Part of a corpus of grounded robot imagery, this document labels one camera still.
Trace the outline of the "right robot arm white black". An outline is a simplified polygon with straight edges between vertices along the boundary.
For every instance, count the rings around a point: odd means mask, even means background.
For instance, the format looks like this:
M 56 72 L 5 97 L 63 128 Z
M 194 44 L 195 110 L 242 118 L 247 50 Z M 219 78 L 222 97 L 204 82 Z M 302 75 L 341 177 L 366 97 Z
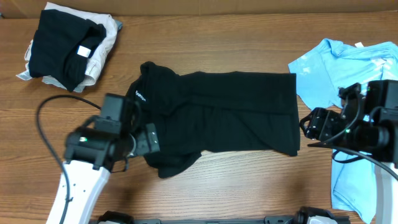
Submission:
M 300 120 L 313 146 L 345 152 L 350 162 L 366 159 L 376 168 L 377 223 L 397 223 L 397 81 L 368 83 L 365 93 L 355 83 L 340 88 L 340 113 L 315 108 Z

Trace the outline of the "folded grey-white bottom garment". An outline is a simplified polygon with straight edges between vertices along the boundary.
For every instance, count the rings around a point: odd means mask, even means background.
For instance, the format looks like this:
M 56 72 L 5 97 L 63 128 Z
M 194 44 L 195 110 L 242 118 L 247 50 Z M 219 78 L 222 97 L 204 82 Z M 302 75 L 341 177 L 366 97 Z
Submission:
M 95 51 L 92 51 L 90 53 L 90 57 L 88 58 L 88 63 L 85 71 L 85 79 L 74 89 L 74 92 L 81 93 L 85 89 L 85 87 L 95 85 L 97 80 L 99 79 L 102 69 L 105 65 L 106 57 L 112 50 L 113 45 L 116 43 L 116 37 L 118 32 L 123 27 L 122 22 L 118 20 L 114 20 L 114 22 L 115 24 L 103 24 L 104 27 L 107 28 L 106 38 L 103 39 L 103 41 L 97 46 L 97 48 L 95 48 Z M 25 65 L 26 70 L 16 75 L 16 77 L 25 81 L 32 78 L 29 71 L 29 59 L 31 55 L 32 45 L 33 40 L 31 40 L 30 45 L 28 46 L 28 49 L 25 53 L 24 60 L 27 62 Z M 54 85 L 59 88 L 66 89 L 66 87 L 64 87 L 58 80 L 51 76 L 44 76 L 42 82 L 48 85 Z

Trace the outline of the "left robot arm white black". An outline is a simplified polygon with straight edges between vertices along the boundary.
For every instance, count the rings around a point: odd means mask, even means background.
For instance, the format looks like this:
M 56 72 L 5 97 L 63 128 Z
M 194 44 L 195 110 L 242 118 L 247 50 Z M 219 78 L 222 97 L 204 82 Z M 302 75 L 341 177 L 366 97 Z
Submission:
M 90 117 L 67 137 L 63 172 L 47 223 L 89 223 L 115 163 L 159 151 L 153 123 L 131 134 L 119 121 Z

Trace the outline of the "folded black garment on pile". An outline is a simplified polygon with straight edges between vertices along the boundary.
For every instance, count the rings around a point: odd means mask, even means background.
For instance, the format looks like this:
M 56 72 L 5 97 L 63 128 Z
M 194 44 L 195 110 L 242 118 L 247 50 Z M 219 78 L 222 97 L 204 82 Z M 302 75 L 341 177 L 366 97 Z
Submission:
M 51 76 L 72 92 L 85 79 L 88 59 L 105 37 L 102 24 L 56 9 L 43 10 L 31 47 L 30 76 Z

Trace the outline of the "light blue t-shirt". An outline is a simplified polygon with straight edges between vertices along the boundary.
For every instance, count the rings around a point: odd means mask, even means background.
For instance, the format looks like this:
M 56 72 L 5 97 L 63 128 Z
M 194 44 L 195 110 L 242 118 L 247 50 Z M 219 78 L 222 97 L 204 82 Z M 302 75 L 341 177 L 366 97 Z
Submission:
M 323 39 L 315 48 L 290 62 L 297 76 L 297 94 L 311 110 L 341 107 L 338 90 L 355 83 L 365 89 L 370 81 L 397 79 L 397 45 L 392 42 L 363 46 Z M 374 164 L 360 160 L 348 164 L 346 153 L 338 153 L 331 163 L 331 205 L 334 209 L 355 211 L 365 223 L 376 214 Z

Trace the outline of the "black Sydrogen t-shirt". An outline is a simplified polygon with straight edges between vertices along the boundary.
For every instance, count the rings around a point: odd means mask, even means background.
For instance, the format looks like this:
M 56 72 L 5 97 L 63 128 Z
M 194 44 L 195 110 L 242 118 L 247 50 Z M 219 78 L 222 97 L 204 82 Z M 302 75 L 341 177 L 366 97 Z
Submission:
M 146 162 L 162 179 L 188 169 L 203 151 L 300 149 L 296 76 L 292 73 L 194 72 L 145 62 L 127 96 L 141 106 L 141 124 L 152 123 L 159 151 Z

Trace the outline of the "folded beige garment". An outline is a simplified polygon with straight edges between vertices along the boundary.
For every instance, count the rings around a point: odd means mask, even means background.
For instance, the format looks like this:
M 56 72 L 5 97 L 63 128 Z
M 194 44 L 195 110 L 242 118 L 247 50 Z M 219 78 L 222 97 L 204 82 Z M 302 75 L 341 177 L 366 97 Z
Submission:
M 44 9 L 56 9 L 62 12 L 73 14 L 74 16 L 78 16 L 83 19 L 89 19 L 97 24 L 102 24 L 106 29 L 106 37 L 99 44 L 99 46 L 97 46 L 95 51 L 92 52 L 93 55 L 88 59 L 88 64 L 85 71 L 85 79 L 77 86 L 77 88 L 84 89 L 86 86 L 94 85 L 100 77 L 101 71 L 105 65 L 106 57 L 115 44 L 118 31 L 121 28 L 121 23 L 114 20 L 110 14 L 79 11 L 51 2 L 48 2 Z

